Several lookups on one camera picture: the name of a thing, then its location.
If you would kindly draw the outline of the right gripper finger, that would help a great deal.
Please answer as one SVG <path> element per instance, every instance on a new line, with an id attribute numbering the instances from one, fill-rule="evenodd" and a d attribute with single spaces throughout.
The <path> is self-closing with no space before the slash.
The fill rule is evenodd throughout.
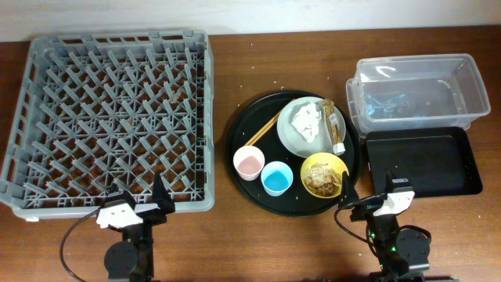
<path id="1" fill-rule="evenodd" d="M 339 208 L 346 208 L 350 204 L 359 200 L 359 195 L 355 190 L 355 186 L 351 183 L 350 176 L 347 172 L 342 173 L 342 185 L 340 201 L 338 203 Z"/>
<path id="2" fill-rule="evenodd" d="M 385 193 L 409 192 L 409 180 L 407 178 L 399 178 L 393 171 L 387 169 L 385 179 Z"/>

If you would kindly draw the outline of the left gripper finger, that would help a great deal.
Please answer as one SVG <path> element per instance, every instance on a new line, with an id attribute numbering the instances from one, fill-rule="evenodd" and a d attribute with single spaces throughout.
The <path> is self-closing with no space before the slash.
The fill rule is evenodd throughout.
<path id="1" fill-rule="evenodd" d="M 132 210 L 135 209 L 135 200 L 133 196 L 127 190 L 122 190 L 116 183 L 113 183 L 107 191 L 105 207 L 112 208 L 121 204 L 125 204 Z"/>
<path id="2" fill-rule="evenodd" d="M 153 181 L 152 200 L 164 214 L 175 212 L 175 202 L 164 187 L 163 180 L 159 173 L 155 174 Z"/>

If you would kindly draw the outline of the food scraps with rice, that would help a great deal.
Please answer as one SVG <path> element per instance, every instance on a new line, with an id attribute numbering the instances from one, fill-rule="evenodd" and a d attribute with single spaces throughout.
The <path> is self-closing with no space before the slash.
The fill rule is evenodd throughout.
<path id="1" fill-rule="evenodd" d="M 341 191 L 342 178 L 327 163 L 315 163 L 306 169 L 306 189 L 319 197 L 334 197 Z"/>

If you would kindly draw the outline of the yellow bowl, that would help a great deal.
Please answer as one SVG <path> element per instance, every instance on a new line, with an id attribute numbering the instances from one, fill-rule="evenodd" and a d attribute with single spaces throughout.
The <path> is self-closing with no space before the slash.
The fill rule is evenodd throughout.
<path id="1" fill-rule="evenodd" d="M 305 177 L 306 169 L 315 163 L 323 163 L 323 164 L 327 163 L 336 173 L 338 173 L 341 176 L 341 178 L 342 178 L 343 172 L 347 172 L 349 175 L 348 167 L 346 166 L 346 164 L 339 157 L 335 156 L 334 154 L 329 154 L 329 153 L 313 154 L 310 157 L 307 157 L 301 166 L 301 182 L 302 182 L 303 186 L 305 187 L 305 189 L 306 189 L 306 186 L 304 183 L 304 177 Z M 308 192 L 311 195 L 313 195 L 314 197 L 319 197 L 319 196 L 314 195 L 310 191 L 308 191 Z M 340 194 L 341 194 L 341 191 L 338 192 L 334 197 L 337 197 Z M 319 197 L 319 198 L 329 199 L 329 198 L 334 198 L 334 197 Z"/>

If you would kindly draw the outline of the brown snack bar wrapper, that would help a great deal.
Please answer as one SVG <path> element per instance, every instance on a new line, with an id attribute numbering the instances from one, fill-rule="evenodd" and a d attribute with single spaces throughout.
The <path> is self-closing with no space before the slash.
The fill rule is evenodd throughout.
<path id="1" fill-rule="evenodd" d="M 333 153 L 334 155 L 342 155 L 346 149 L 344 145 L 344 136 L 340 130 L 340 122 L 336 115 L 335 103 L 329 99 L 323 99 L 319 102 L 321 117 L 322 117 L 322 129 L 325 132 L 325 144 L 327 151 Z"/>

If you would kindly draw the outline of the grey ceramic plate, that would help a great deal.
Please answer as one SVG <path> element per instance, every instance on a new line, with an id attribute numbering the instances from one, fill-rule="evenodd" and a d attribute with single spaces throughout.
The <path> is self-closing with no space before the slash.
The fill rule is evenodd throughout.
<path id="1" fill-rule="evenodd" d="M 315 103 L 317 110 L 320 110 L 319 102 L 323 100 L 318 97 L 302 97 L 288 103 L 280 112 L 277 121 L 277 132 L 280 142 L 292 153 L 299 157 L 307 158 L 316 153 L 329 153 L 325 144 L 325 132 L 322 129 L 322 117 L 319 122 L 319 134 L 312 143 L 308 143 L 291 124 L 294 115 L 302 106 Z"/>

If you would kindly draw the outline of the blue plastic cup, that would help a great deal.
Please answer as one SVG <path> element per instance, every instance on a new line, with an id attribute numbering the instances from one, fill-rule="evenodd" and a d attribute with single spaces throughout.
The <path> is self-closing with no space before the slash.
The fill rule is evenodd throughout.
<path id="1" fill-rule="evenodd" d="M 272 197 L 285 193 L 292 186 L 293 181 L 292 169 L 282 161 L 270 162 L 261 171 L 261 184 L 265 192 Z"/>

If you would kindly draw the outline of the white paper napkin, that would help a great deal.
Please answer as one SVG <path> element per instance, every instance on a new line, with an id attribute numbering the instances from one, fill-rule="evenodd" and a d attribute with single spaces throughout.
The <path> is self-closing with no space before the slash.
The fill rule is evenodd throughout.
<path id="1" fill-rule="evenodd" d="M 294 115 L 291 124 L 301 134 L 306 142 L 312 143 L 319 134 L 319 122 L 321 112 L 317 110 L 315 103 L 302 106 Z"/>

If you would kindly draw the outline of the pink plastic cup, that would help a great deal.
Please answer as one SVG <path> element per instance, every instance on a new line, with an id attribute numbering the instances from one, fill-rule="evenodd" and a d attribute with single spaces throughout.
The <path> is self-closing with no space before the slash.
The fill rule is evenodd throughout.
<path id="1" fill-rule="evenodd" d="M 265 156 L 256 146 L 242 146 L 232 161 L 238 176 L 245 181 L 255 180 L 265 166 Z"/>

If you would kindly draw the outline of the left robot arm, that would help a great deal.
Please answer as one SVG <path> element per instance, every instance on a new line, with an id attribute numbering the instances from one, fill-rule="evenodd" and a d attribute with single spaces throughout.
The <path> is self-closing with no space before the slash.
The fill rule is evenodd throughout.
<path id="1" fill-rule="evenodd" d="M 132 195 L 113 184 L 99 208 L 96 223 L 122 236 L 122 240 L 105 254 L 104 266 L 109 281 L 152 280 L 153 227 L 165 224 L 167 215 L 175 212 L 175 202 L 158 173 L 153 181 L 152 201 L 157 205 L 155 208 L 137 213 Z"/>

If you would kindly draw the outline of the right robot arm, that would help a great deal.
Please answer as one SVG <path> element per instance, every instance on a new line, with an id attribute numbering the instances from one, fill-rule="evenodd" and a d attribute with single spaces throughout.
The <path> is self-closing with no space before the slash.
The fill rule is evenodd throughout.
<path id="1" fill-rule="evenodd" d="M 338 219 L 335 222 L 344 232 L 368 244 L 377 258 L 380 271 L 369 275 L 371 281 L 425 280 L 424 271 L 430 269 L 431 233 L 418 226 L 401 226 L 397 220 L 397 216 L 410 207 L 414 195 L 408 179 L 387 170 L 385 191 L 360 198 L 348 174 L 342 174 L 341 201 L 337 210 L 349 210 L 351 222 L 365 222 L 365 235 L 360 237 L 353 233 Z"/>

